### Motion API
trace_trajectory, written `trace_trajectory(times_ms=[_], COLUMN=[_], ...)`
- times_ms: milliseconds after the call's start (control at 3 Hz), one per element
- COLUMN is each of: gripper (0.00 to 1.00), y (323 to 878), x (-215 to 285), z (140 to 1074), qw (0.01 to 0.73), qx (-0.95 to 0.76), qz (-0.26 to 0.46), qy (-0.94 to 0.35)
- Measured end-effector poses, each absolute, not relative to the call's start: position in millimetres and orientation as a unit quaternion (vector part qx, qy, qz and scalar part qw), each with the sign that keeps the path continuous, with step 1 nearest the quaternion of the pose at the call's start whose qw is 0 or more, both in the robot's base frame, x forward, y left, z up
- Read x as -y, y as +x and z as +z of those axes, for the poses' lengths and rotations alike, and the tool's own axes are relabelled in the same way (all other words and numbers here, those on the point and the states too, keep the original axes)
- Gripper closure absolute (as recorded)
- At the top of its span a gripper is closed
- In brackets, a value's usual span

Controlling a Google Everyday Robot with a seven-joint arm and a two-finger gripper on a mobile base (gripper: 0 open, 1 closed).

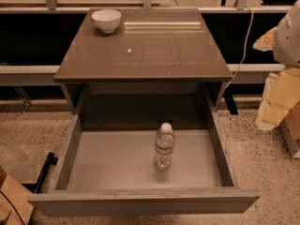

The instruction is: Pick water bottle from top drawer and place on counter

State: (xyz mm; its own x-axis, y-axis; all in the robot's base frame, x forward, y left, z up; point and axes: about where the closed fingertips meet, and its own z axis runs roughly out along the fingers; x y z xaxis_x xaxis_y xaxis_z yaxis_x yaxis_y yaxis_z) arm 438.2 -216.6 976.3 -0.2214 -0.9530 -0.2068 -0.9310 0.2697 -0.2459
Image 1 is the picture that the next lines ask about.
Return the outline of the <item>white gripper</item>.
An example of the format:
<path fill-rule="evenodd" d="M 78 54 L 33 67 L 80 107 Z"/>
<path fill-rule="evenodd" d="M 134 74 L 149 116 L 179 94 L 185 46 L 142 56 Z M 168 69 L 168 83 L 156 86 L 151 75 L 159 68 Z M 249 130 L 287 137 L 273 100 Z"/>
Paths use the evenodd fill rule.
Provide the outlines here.
<path fill-rule="evenodd" d="M 286 67 L 279 74 L 270 73 L 265 81 L 256 126 L 262 131 L 272 130 L 300 101 L 300 0 L 276 27 L 271 28 L 253 48 L 261 52 L 273 50 L 274 59 Z"/>

